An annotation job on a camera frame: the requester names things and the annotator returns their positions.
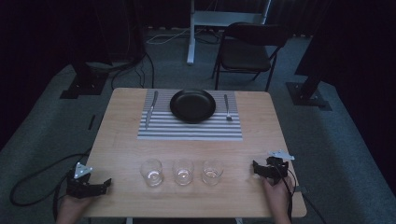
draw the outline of clear drinking glass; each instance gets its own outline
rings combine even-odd
[[[221,161],[212,160],[204,162],[202,179],[208,185],[217,185],[223,173],[223,165]]]
[[[174,162],[174,166],[172,168],[175,181],[179,185],[188,185],[192,181],[194,165],[192,161],[187,159],[181,159]]]
[[[163,182],[163,165],[159,160],[149,159],[143,162],[140,174],[149,186],[159,186]]]

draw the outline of table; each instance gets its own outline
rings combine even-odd
[[[243,141],[177,141],[137,139],[147,91],[120,88],[111,96],[87,165],[93,167],[90,183],[113,181],[107,195],[85,216],[271,216],[251,166],[253,160],[264,165],[268,151],[288,151],[269,93],[234,93]],[[164,181],[156,188],[148,187],[139,173],[142,161],[149,158],[163,163]],[[172,176],[173,161],[179,158],[194,163],[194,179],[188,186],[177,185]],[[216,186],[208,186],[201,178],[203,162],[211,158],[224,162],[224,173]],[[302,194],[296,192],[292,215],[305,214]]]
[[[187,56],[187,64],[194,63],[195,53],[195,25],[228,26],[234,22],[245,21],[265,24],[271,0],[265,0],[262,13],[222,12],[222,11],[199,11],[195,10],[195,2],[191,0],[190,15],[190,44]]]

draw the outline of black plate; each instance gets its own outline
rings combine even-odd
[[[215,113],[216,102],[207,91],[184,90],[172,97],[170,107],[177,118],[188,123],[198,123]]]

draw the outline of striped placemat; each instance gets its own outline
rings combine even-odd
[[[151,107],[154,91],[158,91],[158,99],[146,129],[146,115]],[[186,123],[172,114],[169,103],[178,91],[148,90],[137,139],[242,141],[241,124],[233,91],[207,91],[216,101],[216,110],[212,117],[196,124]],[[224,94],[228,96],[232,121],[226,120]]]

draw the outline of fork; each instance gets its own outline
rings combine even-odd
[[[231,115],[230,115],[230,108],[228,107],[228,97],[227,97],[227,94],[224,94],[224,101],[225,101],[225,107],[227,108],[227,116],[226,116],[226,119],[227,119],[228,121],[231,121],[231,120],[233,120],[233,117],[231,117]]]

